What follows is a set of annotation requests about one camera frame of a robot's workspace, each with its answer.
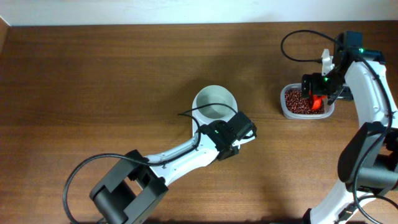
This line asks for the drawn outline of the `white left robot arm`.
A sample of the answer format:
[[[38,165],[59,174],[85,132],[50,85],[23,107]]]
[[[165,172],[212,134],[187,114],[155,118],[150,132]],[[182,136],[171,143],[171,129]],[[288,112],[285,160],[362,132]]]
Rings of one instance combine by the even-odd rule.
[[[168,151],[142,156],[133,150],[95,185],[90,199],[108,223],[144,223],[185,174],[237,155],[256,138],[255,124],[241,111],[228,121],[202,124],[187,142]]]

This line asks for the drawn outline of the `clear plastic container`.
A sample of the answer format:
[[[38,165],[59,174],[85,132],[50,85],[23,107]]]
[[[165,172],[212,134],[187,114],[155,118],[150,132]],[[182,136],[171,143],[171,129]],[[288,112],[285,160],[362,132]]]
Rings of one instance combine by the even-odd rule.
[[[335,105],[328,105],[327,98],[314,96],[302,98],[301,84],[289,84],[280,93],[283,115],[288,119],[323,119],[329,117]]]

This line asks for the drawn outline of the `red adzuki beans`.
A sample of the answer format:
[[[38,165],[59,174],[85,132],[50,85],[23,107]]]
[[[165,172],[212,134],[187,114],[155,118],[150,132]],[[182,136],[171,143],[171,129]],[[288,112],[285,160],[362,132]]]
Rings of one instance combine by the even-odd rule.
[[[312,100],[309,98],[302,98],[300,90],[288,90],[284,93],[285,105],[291,113],[295,114],[323,114],[325,112],[325,105],[318,110],[311,110]]]

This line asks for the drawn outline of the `grey round bowl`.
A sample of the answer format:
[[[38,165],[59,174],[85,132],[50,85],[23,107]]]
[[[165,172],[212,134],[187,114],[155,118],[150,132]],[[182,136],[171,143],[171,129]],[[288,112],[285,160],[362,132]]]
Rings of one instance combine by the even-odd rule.
[[[219,119],[228,121],[238,111],[234,96],[219,85],[210,85],[200,90],[193,101],[192,108],[207,104],[210,106],[193,111],[193,116],[206,124]]]

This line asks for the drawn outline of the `red measuring scoop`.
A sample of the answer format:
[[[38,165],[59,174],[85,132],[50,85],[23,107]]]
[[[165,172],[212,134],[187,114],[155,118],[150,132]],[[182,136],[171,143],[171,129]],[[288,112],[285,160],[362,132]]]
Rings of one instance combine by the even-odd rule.
[[[314,95],[310,92],[310,99],[312,100],[312,107],[311,110],[315,111],[321,108],[323,100],[326,96],[323,95]]]

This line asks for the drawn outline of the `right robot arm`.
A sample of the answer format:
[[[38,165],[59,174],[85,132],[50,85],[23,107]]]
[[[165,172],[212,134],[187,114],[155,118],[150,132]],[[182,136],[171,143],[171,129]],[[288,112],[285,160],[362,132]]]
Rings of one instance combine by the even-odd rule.
[[[397,106],[386,80],[382,52],[363,48],[359,32],[333,39],[333,56],[324,56],[321,73],[304,75],[302,96],[354,101],[359,130],[338,159],[338,181],[323,201],[307,210],[304,223],[346,223],[356,212],[376,219],[364,205],[397,190]]]

